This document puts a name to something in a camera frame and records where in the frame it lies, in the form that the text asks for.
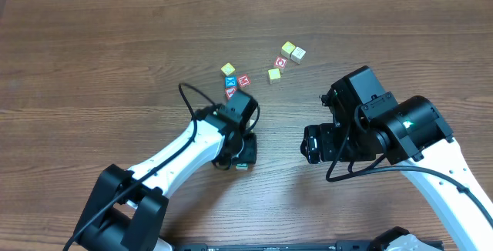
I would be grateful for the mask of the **plain white wooden block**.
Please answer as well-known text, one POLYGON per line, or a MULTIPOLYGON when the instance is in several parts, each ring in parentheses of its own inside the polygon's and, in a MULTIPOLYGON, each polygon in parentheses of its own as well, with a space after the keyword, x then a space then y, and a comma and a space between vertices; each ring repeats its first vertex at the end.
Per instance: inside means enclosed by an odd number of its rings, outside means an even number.
POLYGON ((301 47, 297 46, 290 54, 290 59, 297 64, 300 64, 306 55, 306 51, 301 47))

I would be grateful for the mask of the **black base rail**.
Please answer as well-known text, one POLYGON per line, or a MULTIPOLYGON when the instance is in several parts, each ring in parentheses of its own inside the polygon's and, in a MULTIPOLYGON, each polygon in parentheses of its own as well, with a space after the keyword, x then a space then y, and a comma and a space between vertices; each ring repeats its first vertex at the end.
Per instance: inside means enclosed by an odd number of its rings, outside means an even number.
POLYGON ((444 251, 442 241, 421 241, 407 229, 395 226, 374 239, 338 240, 335 243, 222 245, 185 244, 177 251, 444 251))

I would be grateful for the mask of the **yellow wooden block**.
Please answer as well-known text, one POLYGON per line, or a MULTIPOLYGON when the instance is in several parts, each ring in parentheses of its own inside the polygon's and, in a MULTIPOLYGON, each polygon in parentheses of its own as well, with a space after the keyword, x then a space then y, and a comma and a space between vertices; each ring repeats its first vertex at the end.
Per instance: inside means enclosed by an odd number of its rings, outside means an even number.
POLYGON ((281 73, 278 68, 273 68, 268 71, 269 83, 274 84, 281 80, 281 73))
POLYGON ((220 71, 223 73, 224 76, 231 76, 235 73, 236 69, 231 63, 228 62, 220 68, 220 71))
POLYGON ((295 49, 296 46, 293 43, 287 41, 282 45, 280 53, 283 57, 289 59, 295 49))

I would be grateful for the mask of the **red M wooden block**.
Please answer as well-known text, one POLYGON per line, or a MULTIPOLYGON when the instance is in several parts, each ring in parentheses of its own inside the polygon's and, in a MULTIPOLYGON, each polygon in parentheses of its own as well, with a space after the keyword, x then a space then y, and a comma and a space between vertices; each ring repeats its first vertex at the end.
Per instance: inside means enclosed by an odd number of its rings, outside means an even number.
POLYGON ((237 82, 241 88, 244 88, 251 84, 251 79, 248 75, 238 75, 237 82))

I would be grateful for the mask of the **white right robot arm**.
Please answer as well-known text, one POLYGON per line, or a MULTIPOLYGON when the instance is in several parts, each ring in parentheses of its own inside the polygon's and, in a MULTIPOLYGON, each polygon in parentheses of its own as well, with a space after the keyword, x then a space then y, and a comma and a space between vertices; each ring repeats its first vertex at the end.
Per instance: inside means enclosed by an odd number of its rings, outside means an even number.
POLYGON ((423 195, 459 249, 492 248, 492 201, 471 173, 449 124, 425 97, 399 103, 390 92, 323 95, 333 121, 304 130, 301 153, 310 164, 368 161, 364 169, 333 176, 339 182, 401 172, 423 195))

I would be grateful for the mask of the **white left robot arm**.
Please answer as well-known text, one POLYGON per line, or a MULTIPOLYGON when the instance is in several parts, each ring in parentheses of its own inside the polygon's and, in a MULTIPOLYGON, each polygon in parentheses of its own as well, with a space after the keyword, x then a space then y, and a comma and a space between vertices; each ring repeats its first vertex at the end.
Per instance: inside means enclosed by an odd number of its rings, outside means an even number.
POLYGON ((115 164, 96 180, 72 237, 87 250, 171 250, 160 237, 169 199, 201 166, 226 170, 257 160, 257 138, 234 130, 226 136, 214 125, 192 121, 153 157, 129 169, 115 164))

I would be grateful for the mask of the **green V wooden block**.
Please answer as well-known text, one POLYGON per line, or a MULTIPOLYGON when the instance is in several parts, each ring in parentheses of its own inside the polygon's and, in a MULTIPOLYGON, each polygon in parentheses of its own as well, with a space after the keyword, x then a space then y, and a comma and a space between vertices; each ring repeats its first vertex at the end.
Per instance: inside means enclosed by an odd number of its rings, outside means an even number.
POLYGON ((248 163, 236 164, 236 169, 237 170, 248 170, 249 169, 249 164, 248 163))

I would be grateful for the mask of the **red Y wooden block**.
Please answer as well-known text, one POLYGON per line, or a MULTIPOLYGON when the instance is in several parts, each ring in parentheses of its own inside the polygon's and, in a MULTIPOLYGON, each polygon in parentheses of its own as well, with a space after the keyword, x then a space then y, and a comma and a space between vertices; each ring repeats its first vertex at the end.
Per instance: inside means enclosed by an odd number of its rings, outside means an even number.
POLYGON ((225 95, 227 99, 231 99, 234 93, 237 91, 237 87, 225 88, 225 95))

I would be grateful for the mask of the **red O wooden block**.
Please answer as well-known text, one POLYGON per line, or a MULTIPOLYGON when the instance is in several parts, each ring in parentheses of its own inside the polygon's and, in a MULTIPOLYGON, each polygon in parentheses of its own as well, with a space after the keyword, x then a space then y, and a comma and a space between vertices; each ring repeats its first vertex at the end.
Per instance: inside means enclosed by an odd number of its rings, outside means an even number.
POLYGON ((288 59, 280 55, 276 57, 273 66, 279 69, 280 73, 283 73, 284 69, 286 68, 287 62, 288 59))

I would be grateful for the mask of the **blue X wooden block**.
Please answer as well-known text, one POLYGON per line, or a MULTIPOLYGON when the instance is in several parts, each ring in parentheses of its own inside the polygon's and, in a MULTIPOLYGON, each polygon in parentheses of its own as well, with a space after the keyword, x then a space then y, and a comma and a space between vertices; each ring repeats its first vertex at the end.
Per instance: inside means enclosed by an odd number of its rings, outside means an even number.
POLYGON ((225 87, 226 88, 237 87, 237 79, 236 79, 236 76, 227 76, 225 78, 225 87))

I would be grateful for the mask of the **yellow top wooden block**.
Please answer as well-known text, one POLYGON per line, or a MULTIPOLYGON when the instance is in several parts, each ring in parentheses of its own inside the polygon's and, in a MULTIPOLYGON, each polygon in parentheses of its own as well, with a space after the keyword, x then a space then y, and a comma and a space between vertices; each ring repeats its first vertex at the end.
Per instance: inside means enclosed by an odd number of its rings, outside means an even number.
POLYGON ((224 76, 231 76, 235 73, 236 69, 231 63, 228 62, 220 68, 220 71, 223 73, 224 76))

